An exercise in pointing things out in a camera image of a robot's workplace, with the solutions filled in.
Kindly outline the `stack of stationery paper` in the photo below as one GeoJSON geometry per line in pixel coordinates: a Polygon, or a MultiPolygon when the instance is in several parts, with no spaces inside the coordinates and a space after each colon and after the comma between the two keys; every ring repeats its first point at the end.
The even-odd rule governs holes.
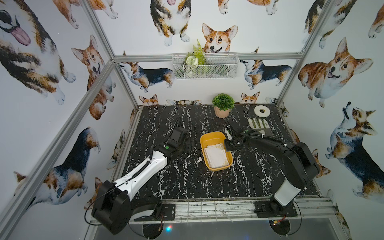
{"type": "Polygon", "coordinates": [[[207,146],[206,148],[204,148],[204,153],[206,154],[206,159],[209,163],[209,167],[212,169],[218,169],[230,165],[229,160],[227,158],[226,150],[222,143],[207,146]]]}

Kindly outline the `yellow plastic storage box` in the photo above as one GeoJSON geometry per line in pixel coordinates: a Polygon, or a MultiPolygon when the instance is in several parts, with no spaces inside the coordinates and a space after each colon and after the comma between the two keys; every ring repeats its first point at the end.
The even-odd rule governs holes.
{"type": "Polygon", "coordinates": [[[233,164],[233,155],[227,151],[225,140],[222,132],[206,133],[200,138],[205,164],[212,172],[228,169],[233,164]]]}

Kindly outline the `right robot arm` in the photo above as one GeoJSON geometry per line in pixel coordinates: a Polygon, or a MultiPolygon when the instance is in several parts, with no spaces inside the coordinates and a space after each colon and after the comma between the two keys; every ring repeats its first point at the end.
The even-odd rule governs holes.
{"type": "Polygon", "coordinates": [[[272,152],[281,162],[285,180],[272,195],[267,209],[262,213],[282,214],[294,198],[320,173],[311,151],[305,143],[289,144],[275,137],[257,132],[253,129],[237,131],[232,126],[225,127],[227,138],[225,147],[229,151],[239,151],[250,147],[261,147],[272,152]]]}

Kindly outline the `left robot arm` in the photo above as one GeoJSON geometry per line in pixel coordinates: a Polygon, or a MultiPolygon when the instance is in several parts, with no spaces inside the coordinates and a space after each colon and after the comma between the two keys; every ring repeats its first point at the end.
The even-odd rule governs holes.
{"type": "Polygon", "coordinates": [[[167,166],[169,160],[185,150],[187,134],[186,129],[174,127],[166,141],[156,145],[149,157],[132,171],[113,183],[102,183],[93,201],[92,217],[113,235],[120,233],[131,221],[173,221],[174,204],[163,204],[155,196],[135,199],[135,195],[167,166]]]}

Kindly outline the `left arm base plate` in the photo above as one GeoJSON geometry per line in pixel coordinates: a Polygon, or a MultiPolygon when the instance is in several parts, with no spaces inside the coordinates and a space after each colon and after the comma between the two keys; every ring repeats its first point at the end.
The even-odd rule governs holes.
{"type": "Polygon", "coordinates": [[[139,218],[139,220],[144,222],[151,221],[174,221],[176,215],[176,205],[175,204],[162,204],[158,206],[154,212],[149,216],[144,216],[139,218]]]}

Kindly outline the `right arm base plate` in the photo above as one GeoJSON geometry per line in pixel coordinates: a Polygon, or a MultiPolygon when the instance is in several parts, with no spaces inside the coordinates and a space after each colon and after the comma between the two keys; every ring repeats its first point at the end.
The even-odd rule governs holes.
{"type": "Polygon", "coordinates": [[[277,202],[256,201],[254,202],[254,213],[258,218],[282,218],[282,217],[297,217],[298,212],[293,202],[287,206],[281,206],[277,202]]]}

